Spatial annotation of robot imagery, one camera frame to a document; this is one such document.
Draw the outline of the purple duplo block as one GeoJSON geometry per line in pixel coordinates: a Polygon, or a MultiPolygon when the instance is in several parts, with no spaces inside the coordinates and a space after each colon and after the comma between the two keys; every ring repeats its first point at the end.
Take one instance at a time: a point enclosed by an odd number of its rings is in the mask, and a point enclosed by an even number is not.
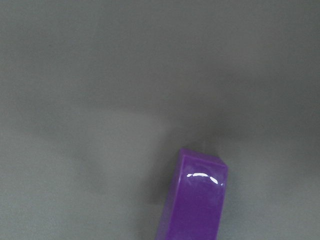
{"type": "Polygon", "coordinates": [[[228,166],[220,158],[180,149],[155,238],[215,240],[227,179],[228,166]]]}

